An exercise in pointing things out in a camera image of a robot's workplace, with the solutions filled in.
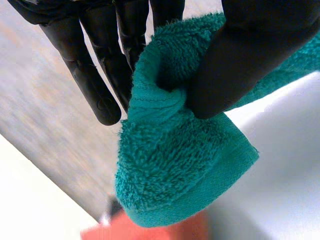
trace orange object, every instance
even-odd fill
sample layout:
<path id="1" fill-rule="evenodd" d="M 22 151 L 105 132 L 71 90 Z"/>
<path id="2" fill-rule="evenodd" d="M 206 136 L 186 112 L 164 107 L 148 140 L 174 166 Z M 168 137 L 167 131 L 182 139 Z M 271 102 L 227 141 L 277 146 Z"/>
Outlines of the orange object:
<path id="1" fill-rule="evenodd" d="M 145 228 L 133 223 L 122 210 L 110 226 L 99 225 L 81 233 L 82 240 L 208 240 L 205 211 L 166 227 Z"/>

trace black robotic finger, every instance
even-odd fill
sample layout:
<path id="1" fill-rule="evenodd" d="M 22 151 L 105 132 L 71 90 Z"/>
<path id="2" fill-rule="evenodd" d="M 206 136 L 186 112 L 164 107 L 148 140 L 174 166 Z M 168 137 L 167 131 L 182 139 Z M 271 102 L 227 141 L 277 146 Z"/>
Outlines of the black robotic finger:
<path id="1" fill-rule="evenodd" d="M 320 29 L 319 1 L 223 0 L 222 4 L 226 24 L 213 37 L 188 87 L 187 106 L 200 119 L 231 107 Z"/>
<path id="2" fill-rule="evenodd" d="M 115 0 L 114 4 L 123 51 L 134 71 L 135 64 L 146 45 L 149 0 Z"/>
<path id="3" fill-rule="evenodd" d="M 172 21 L 182 20 L 186 0 L 150 0 L 154 31 Z"/>
<path id="4" fill-rule="evenodd" d="M 94 66 L 79 18 L 63 18 L 40 27 L 59 51 L 97 119 L 107 126 L 116 124 L 121 109 Z"/>
<path id="5" fill-rule="evenodd" d="M 80 13 L 97 59 L 123 109 L 128 112 L 132 70 L 119 45 L 116 8 L 105 4 Z"/>

